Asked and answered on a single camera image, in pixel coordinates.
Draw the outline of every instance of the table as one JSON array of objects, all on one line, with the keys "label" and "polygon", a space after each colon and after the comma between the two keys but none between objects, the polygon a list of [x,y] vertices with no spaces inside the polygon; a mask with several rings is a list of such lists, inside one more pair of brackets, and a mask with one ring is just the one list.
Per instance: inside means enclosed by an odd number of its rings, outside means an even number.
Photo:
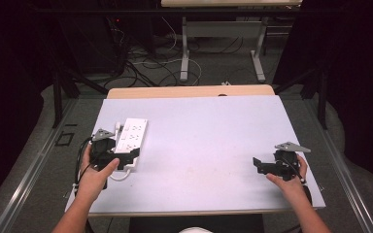
[{"label": "table", "polygon": [[[170,8],[202,8],[202,7],[273,7],[296,6],[302,0],[162,0],[163,7]],[[259,55],[268,25],[268,17],[261,21],[187,21],[183,17],[183,60],[180,80],[187,80],[189,50],[188,37],[247,37],[257,38],[255,50],[251,50],[256,77],[265,82]]]},{"label": "table", "polygon": [[[174,95],[173,89],[181,94]],[[140,91],[145,94],[132,98]],[[123,182],[109,180],[89,216],[290,210],[279,188],[258,174],[252,162],[253,157],[273,162],[275,145],[298,144],[279,96],[272,94],[268,85],[111,90],[94,132],[100,127],[113,131],[117,120],[128,117],[146,118],[149,125],[136,170]],[[310,170],[307,181],[314,207],[325,207]],[[66,208],[73,199],[71,194]]]}]

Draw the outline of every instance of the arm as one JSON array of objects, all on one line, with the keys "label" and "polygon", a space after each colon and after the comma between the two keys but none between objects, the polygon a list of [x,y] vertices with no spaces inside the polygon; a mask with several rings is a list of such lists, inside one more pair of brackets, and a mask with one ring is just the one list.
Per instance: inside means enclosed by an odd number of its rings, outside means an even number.
[{"label": "arm", "polygon": [[81,165],[82,178],[75,200],[52,232],[84,232],[87,214],[92,203],[101,192],[105,181],[118,167],[119,160],[116,158],[102,171],[97,172],[88,167],[84,172],[84,169],[89,165],[89,152],[90,145],[86,147],[84,153]]},{"label": "arm", "polygon": [[[305,160],[299,155],[298,160],[300,163],[299,173],[305,179],[308,165]],[[284,193],[284,196],[295,211],[295,214],[298,217],[299,223],[304,233],[330,232],[320,216],[311,206],[307,196],[305,195],[301,181],[298,177],[295,177],[287,182],[272,174],[267,174],[266,178],[274,183],[276,186],[278,186]]]}]

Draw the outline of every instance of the power outlet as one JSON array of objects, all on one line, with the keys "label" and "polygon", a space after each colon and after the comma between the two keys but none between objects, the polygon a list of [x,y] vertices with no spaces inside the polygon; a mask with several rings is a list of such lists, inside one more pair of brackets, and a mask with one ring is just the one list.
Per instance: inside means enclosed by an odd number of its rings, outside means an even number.
[{"label": "power outlet", "polygon": [[[128,118],[117,141],[115,153],[129,153],[134,149],[140,149],[144,141],[147,124],[147,119]],[[125,165],[123,170],[134,169],[138,158],[134,158],[133,164]]]}]

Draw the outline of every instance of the power strip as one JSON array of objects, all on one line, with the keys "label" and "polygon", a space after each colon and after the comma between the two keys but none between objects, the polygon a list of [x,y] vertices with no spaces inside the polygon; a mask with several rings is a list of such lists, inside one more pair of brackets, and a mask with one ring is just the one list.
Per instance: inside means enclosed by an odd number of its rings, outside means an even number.
[{"label": "power strip", "polygon": [[[145,132],[147,130],[147,119],[142,118],[128,118],[120,133],[115,153],[129,153],[135,149],[141,149],[144,141]],[[139,157],[134,158],[132,164],[124,166],[123,170],[135,169]]]}]

